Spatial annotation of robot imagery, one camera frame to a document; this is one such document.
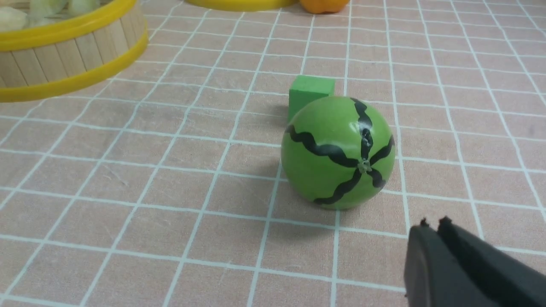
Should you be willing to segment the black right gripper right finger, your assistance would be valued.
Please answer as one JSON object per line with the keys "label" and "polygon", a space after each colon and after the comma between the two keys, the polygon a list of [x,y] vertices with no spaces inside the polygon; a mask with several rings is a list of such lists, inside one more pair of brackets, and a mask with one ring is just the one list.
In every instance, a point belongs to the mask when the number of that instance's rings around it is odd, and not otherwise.
{"label": "black right gripper right finger", "polygon": [[445,216],[437,229],[474,286],[499,307],[545,306],[545,275],[462,229]]}

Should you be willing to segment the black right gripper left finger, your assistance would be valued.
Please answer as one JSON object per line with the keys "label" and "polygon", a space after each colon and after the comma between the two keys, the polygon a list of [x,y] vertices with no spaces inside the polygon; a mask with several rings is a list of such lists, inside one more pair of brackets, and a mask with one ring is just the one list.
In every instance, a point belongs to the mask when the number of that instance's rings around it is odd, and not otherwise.
{"label": "black right gripper left finger", "polygon": [[425,218],[409,232],[404,286],[410,307],[499,305],[476,287]]}

